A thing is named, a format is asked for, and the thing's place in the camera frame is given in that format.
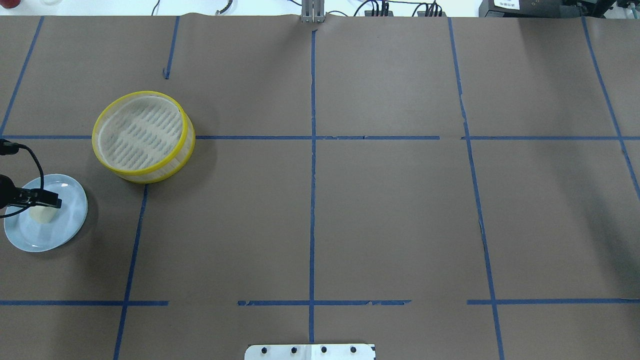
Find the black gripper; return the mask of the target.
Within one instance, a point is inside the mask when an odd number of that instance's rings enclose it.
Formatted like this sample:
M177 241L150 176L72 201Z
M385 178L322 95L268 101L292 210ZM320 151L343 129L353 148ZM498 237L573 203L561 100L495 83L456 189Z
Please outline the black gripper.
M62 207L61 198L41 199L43 189L27 189L18 187L14 195L14 207L47 207L60 209Z

